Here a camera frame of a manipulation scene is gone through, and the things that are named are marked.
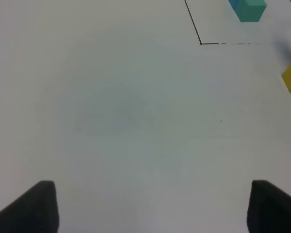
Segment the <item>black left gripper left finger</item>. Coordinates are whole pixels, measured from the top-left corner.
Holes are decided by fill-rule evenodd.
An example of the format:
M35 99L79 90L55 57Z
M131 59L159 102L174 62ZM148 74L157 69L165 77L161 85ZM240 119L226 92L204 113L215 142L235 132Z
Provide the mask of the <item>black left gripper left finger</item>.
M0 211L0 233L57 233L56 186L40 181Z

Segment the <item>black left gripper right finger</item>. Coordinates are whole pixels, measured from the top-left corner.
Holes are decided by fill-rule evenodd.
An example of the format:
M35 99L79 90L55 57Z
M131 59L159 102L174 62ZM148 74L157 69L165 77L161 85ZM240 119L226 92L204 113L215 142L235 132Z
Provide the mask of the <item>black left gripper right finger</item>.
M291 196L266 180L253 180L247 210L250 233L291 233Z

